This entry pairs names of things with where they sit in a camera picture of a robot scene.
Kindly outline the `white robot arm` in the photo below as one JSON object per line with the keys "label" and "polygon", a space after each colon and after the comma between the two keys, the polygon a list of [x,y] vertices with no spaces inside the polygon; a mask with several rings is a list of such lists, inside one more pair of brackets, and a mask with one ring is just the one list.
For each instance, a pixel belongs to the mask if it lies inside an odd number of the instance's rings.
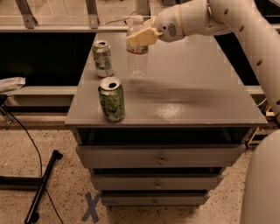
{"label": "white robot arm", "polygon": [[[127,37],[132,47],[173,42],[193,34],[232,32],[275,115],[280,115],[280,34],[255,0],[189,0],[164,9]],[[280,224],[280,130],[255,148],[246,175],[241,224]]]}

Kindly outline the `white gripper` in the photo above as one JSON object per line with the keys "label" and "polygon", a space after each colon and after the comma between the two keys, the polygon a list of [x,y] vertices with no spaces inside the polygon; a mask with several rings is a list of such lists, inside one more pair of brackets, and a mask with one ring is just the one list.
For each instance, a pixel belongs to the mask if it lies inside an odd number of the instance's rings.
{"label": "white gripper", "polygon": [[180,6],[175,5],[159,12],[156,18],[145,20],[142,16],[136,18],[136,24],[142,29],[127,37],[131,47],[154,45],[158,37],[164,42],[173,42],[185,37],[180,23]]}

